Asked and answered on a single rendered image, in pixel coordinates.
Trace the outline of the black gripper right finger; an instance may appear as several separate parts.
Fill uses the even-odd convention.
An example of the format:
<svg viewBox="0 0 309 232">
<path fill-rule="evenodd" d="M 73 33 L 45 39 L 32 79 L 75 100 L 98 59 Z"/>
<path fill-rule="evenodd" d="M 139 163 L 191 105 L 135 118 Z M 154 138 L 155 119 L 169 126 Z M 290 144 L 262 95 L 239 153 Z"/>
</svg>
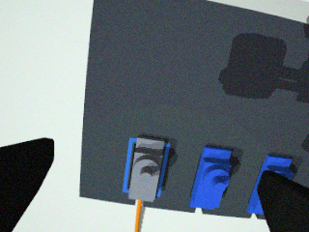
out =
<svg viewBox="0 0 309 232">
<path fill-rule="evenodd" d="M 263 170 L 256 190 L 270 232 L 309 232 L 309 187 Z"/>
</svg>

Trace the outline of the dark grey flat panel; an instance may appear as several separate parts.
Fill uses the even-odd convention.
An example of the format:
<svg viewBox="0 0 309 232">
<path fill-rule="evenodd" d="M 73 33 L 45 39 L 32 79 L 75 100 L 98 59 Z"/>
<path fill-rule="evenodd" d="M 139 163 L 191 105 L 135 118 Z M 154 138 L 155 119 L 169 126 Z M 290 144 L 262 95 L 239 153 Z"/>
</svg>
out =
<svg viewBox="0 0 309 232">
<path fill-rule="evenodd" d="M 309 23 L 206 0 L 94 0 L 78 197 L 136 204 L 136 135 L 163 139 L 144 206 L 266 220 L 263 170 L 309 187 Z"/>
</svg>

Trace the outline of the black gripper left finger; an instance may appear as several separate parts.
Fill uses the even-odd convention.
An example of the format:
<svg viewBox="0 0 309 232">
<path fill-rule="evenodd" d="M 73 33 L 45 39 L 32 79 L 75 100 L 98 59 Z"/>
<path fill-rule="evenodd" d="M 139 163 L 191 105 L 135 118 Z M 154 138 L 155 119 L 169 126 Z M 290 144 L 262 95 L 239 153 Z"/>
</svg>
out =
<svg viewBox="0 0 309 232">
<path fill-rule="evenodd" d="M 54 144 L 36 138 L 0 147 L 0 232 L 13 232 L 38 194 L 54 161 Z"/>
</svg>

